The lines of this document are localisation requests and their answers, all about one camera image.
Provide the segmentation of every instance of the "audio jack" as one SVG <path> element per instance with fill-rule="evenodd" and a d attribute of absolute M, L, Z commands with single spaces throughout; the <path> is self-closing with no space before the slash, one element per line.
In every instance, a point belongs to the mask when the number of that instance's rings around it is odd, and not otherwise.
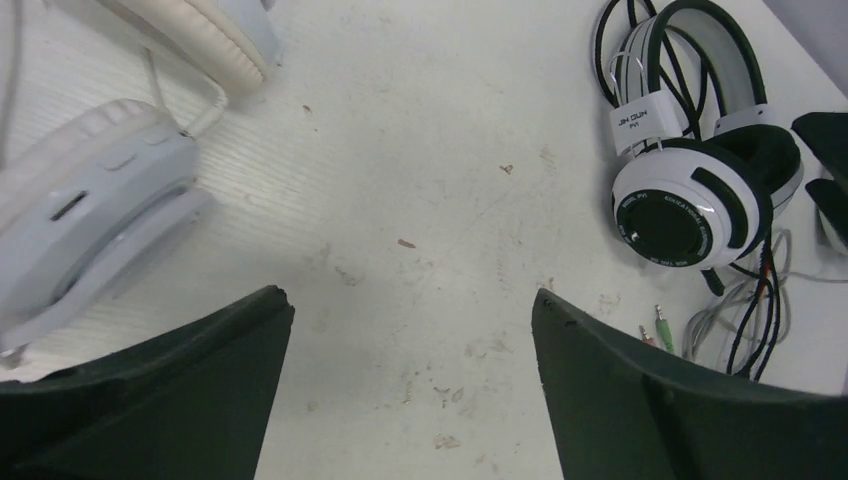
<path fill-rule="evenodd" d="M 671 329 L 668 328 L 668 322 L 662 316 L 662 308 L 657 305 L 657 335 L 659 335 L 660 340 L 662 340 L 663 345 L 665 345 L 665 351 L 674 355 L 674 342 L 671 340 Z"/>
<path fill-rule="evenodd" d="M 648 331 L 645 330 L 645 327 L 639 325 L 639 334 L 642 336 L 642 341 L 647 343 L 648 345 L 657 346 L 657 342 L 654 341 L 654 337 L 648 335 Z"/>

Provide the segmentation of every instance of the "white ear cushion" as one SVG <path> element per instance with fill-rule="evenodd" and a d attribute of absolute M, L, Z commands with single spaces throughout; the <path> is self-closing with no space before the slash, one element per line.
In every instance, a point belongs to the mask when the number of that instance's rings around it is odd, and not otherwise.
<path fill-rule="evenodd" d="M 228 92 L 250 93 L 269 75 L 259 50 L 214 0 L 119 1 Z"/>
<path fill-rule="evenodd" d="M 0 233 L 92 158 L 160 121 L 173 122 L 146 103 L 114 100 L 41 139 L 0 173 Z"/>

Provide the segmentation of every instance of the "white table surface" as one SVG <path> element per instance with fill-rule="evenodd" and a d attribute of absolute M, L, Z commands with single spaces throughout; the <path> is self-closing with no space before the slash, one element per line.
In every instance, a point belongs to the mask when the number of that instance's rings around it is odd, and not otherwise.
<path fill-rule="evenodd" d="M 846 110 L 761 2 L 718 3 L 745 28 L 782 124 Z M 13 154 L 109 99 L 149 100 L 133 47 L 98 16 L 86 26 L 27 4 Z M 200 142 L 214 216 L 0 379 L 102 356 L 276 284 L 297 314 L 256 478 L 559 478 L 530 331 L 536 290 L 630 334 L 660 303 L 678 341 L 710 300 L 699 274 L 649 275 L 612 234 L 620 162 L 589 63 L 601 8 L 280 0 L 276 76 Z M 169 71 L 166 95 L 185 120 L 205 91 Z M 805 193 L 781 223 L 795 233 L 796 269 L 848 271 L 816 244 Z M 792 288 L 793 333 L 765 380 L 838 392 L 848 299 Z"/>

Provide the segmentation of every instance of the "black and white headphones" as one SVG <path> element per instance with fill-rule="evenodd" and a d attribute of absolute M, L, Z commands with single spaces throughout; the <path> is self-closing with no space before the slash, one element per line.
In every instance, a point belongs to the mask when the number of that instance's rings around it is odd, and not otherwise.
<path fill-rule="evenodd" d="M 272 3 L 99 2 L 147 49 L 156 106 L 101 105 L 0 171 L 0 357 L 125 288 L 208 210 L 211 194 L 193 182 L 195 139 L 220 119 L 227 92 L 250 93 L 270 75 L 279 50 Z M 151 51 L 189 65 L 218 92 L 184 128 L 165 106 Z"/>
<path fill-rule="evenodd" d="M 706 141 L 683 138 L 672 92 L 661 88 L 667 36 L 688 43 L 709 71 L 721 118 Z M 804 172 L 792 135 L 770 124 L 757 59 L 739 25 L 711 2 L 673 2 L 632 30 L 610 77 L 616 151 L 636 153 L 612 191 L 624 241 L 666 267 L 708 270 L 750 253 Z"/>

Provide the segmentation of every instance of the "black plastic piece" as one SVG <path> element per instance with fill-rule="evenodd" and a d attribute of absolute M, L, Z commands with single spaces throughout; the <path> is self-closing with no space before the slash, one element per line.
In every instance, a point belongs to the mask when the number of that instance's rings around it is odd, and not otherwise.
<path fill-rule="evenodd" d="M 835 181 L 823 178 L 808 183 L 806 189 L 839 239 L 848 245 L 848 194 Z"/>
<path fill-rule="evenodd" d="M 848 113 L 808 113 L 792 122 L 792 130 L 848 192 Z"/>
<path fill-rule="evenodd" d="M 721 281 L 715 269 L 701 270 L 701 275 L 704 276 L 704 280 L 707 281 L 707 287 L 710 288 L 710 292 L 713 295 L 717 297 L 724 295 L 724 282 Z"/>
<path fill-rule="evenodd" d="M 568 480 L 845 478 L 848 397 L 707 370 L 547 290 L 532 324 Z"/>
<path fill-rule="evenodd" d="M 73 210 L 74 207 L 79 205 L 79 203 L 82 202 L 85 199 L 85 197 L 87 197 L 87 196 L 88 196 L 88 192 L 86 192 L 86 191 L 82 191 L 82 192 L 78 193 L 77 196 L 72 198 L 71 201 L 66 203 L 65 206 L 63 206 L 56 213 L 54 213 L 53 216 L 50 217 L 50 221 L 51 222 L 58 222 L 62 217 L 64 217 L 71 210 Z"/>
<path fill-rule="evenodd" d="M 745 206 L 739 200 L 736 192 L 715 174 L 704 168 L 698 167 L 692 173 L 692 180 L 700 183 L 713 195 L 718 197 L 719 201 L 727 209 L 730 215 L 730 240 L 727 242 L 728 248 L 742 248 L 745 246 L 745 239 L 748 238 L 748 214 L 745 213 Z"/>
<path fill-rule="evenodd" d="M 3 480 L 249 480 L 294 309 L 267 287 L 33 383 L 0 383 Z"/>

